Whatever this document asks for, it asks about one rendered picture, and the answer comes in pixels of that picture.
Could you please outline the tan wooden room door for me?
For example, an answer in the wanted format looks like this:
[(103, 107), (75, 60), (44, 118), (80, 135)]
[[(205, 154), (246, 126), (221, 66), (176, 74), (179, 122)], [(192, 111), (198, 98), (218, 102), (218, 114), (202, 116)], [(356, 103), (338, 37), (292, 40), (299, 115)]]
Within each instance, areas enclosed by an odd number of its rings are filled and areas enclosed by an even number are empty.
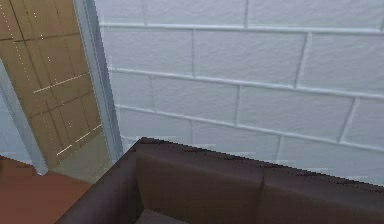
[(0, 0), (0, 60), (48, 167), (102, 132), (73, 0)]

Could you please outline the dark brown sofa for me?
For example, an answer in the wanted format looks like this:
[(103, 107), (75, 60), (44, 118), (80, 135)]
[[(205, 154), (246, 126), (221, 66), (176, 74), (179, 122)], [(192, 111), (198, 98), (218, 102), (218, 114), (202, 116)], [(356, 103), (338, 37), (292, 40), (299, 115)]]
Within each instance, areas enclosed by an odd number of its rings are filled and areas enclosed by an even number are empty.
[(384, 224), (384, 187), (143, 137), (56, 224)]

